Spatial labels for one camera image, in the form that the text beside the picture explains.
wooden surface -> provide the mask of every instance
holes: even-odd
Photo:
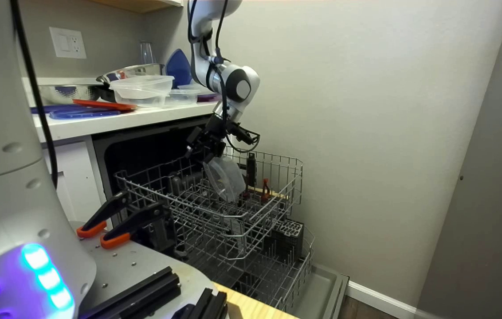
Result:
[[[160,0],[89,0],[89,1],[137,13],[153,12],[155,10],[167,8],[174,5]]]
[[[338,319],[396,319],[356,299],[346,297]]]
[[[230,319],[296,319],[293,315],[265,305],[261,301],[242,295],[220,284],[214,284],[217,290],[227,294]]]

metal bowl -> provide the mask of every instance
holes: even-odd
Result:
[[[99,85],[40,85],[40,96],[46,104],[73,104],[73,99],[99,99]]]
[[[164,65],[158,63],[132,65],[101,75],[97,78],[97,81],[111,84],[111,81],[132,78],[138,75],[162,75],[163,70]]]

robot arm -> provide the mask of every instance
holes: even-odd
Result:
[[[223,139],[233,134],[251,145],[257,143],[249,131],[237,122],[259,87],[259,76],[248,66],[237,66],[221,56],[212,46],[212,21],[235,12],[242,0],[190,0],[188,2],[188,40],[192,49],[192,78],[211,91],[220,93],[222,100],[214,109],[204,129],[197,128],[188,138],[188,153],[207,151],[210,156],[221,156]]]

wall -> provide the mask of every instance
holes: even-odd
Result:
[[[190,52],[184,9],[146,15]],[[315,258],[416,305],[502,39],[502,0],[244,1],[225,57],[261,87],[259,150],[304,160]]]
[[[87,0],[20,0],[20,11],[38,77],[97,77],[140,62],[140,14]],[[81,31],[87,59],[56,57],[49,27]]]

led light strip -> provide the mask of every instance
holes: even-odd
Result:
[[[50,261],[44,247],[38,244],[24,245],[22,247],[22,256],[56,309],[62,311],[73,305],[72,295],[69,293],[64,281],[62,281],[58,270]]]

